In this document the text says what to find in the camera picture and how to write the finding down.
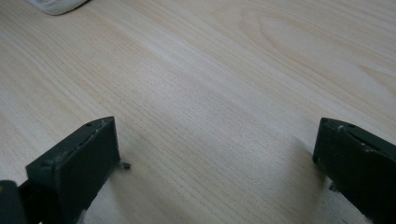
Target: light wood surface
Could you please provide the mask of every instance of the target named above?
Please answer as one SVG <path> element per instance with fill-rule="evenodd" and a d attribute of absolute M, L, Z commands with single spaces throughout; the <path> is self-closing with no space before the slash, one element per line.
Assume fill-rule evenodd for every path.
<path fill-rule="evenodd" d="M 366 223 L 311 160 L 318 123 L 396 144 L 395 112 L 392 0 L 0 3 L 0 179 L 116 118 L 133 170 L 86 223 Z"/>

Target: white object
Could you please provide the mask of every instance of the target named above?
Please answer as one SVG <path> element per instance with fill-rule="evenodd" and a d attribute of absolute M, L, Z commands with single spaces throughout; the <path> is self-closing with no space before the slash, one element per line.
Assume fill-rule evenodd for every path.
<path fill-rule="evenodd" d="M 52 16 L 71 11 L 87 0 L 26 0 L 41 11 Z"/>

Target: wood grain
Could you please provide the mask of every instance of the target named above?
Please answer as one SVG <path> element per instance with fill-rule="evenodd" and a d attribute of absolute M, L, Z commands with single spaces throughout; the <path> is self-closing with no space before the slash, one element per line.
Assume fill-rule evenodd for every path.
<path fill-rule="evenodd" d="M 131 172 L 86 223 L 366 223 L 311 155 L 321 117 L 396 144 L 391 0 L 0 6 L 0 179 L 116 117 Z"/>

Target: black clamp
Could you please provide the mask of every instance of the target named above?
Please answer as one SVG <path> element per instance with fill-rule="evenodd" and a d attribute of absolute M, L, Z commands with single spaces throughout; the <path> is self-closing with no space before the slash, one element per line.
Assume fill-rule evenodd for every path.
<path fill-rule="evenodd" d="M 396 223 L 396 146 L 340 120 L 322 119 L 314 163 L 374 223 Z"/>
<path fill-rule="evenodd" d="M 0 181 L 3 224 L 75 224 L 120 161 L 113 117 L 91 121 L 26 166 L 18 188 Z"/>

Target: white cloth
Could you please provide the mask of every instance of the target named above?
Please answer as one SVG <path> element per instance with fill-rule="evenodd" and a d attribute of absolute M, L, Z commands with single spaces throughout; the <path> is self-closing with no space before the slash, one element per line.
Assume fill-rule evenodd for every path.
<path fill-rule="evenodd" d="M 52 16 L 61 15 L 80 6 L 87 0 L 26 0 L 41 11 Z"/>

